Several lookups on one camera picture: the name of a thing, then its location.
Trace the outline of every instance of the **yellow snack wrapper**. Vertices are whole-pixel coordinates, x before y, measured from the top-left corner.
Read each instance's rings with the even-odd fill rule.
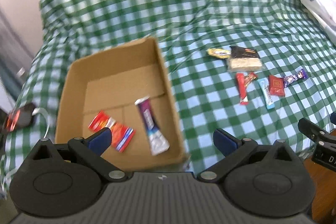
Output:
[[[229,58],[231,55],[231,51],[229,50],[223,50],[222,48],[209,48],[207,49],[208,55],[220,58],[220,59],[226,59]]]

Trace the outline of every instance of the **tablecloth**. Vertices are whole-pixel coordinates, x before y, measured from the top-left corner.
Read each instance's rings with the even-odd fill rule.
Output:
[[[284,139],[297,153],[310,147],[297,122],[306,117],[330,130],[336,110],[335,45],[310,19],[300,0],[40,0],[44,44],[32,63],[17,106],[33,101],[51,119],[53,140],[59,100],[69,66],[78,58],[136,38],[158,38],[169,71],[185,147],[194,172],[222,158],[212,133],[223,128],[237,138],[272,144]],[[249,104],[239,104],[235,74],[207,48],[230,45],[258,51],[265,70],[258,77],[291,75],[304,68],[309,79],[273,96],[267,110],[256,82]],[[5,188],[46,123],[10,134],[1,159]]]

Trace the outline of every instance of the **wooden floor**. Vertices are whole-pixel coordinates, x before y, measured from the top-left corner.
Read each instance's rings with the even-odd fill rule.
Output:
[[[322,167],[310,159],[304,161],[315,182],[316,195],[313,201],[313,220],[318,224],[331,224],[335,216],[331,211],[336,206],[336,172]]]

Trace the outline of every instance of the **purple candy wrapper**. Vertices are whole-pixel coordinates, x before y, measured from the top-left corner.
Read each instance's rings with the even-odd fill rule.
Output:
[[[307,79],[308,75],[305,72],[304,69],[299,70],[297,74],[290,75],[290,76],[284,76],[283,77],[283,87],[288,87],[291,83],[299,80],[299,79]]]
[[[169,148],[169,143],[162,135],[155,121],[149,97],[136,100],[135,105],[138,106],[143,123],[147,131],[151,153],[153,156],[158,155]]]

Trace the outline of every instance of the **cardboard box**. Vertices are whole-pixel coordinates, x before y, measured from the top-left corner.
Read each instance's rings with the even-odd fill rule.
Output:
[[[144,124],[134,105],[148,95],[160,130],[170,144],[157,156],[151,155]],[[109,147],[102,155],[118,168],[146,170],[187,160],[175,99],[154,38],[129,42],[71,65],[58,111],[56,143],[92,135],[88,126],[100,110],[136,130],[124,152]]]

